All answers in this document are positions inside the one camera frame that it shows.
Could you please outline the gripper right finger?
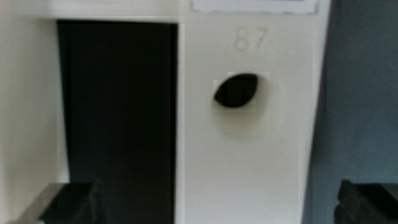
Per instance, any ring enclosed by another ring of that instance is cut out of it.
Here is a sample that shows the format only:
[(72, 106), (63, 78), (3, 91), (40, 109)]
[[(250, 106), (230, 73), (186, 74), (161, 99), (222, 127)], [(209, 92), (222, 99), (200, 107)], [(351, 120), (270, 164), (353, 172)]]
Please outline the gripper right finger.
[(398, 184), (341, 181), (334, 224), (398, 224)]

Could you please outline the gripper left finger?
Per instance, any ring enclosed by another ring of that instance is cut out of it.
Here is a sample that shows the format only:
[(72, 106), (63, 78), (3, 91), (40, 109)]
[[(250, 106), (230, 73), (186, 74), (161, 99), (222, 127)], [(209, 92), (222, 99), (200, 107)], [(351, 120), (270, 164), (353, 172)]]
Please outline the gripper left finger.
[(51, 183), (26, 211), (23, 224), (108, 224), (101, 184)]

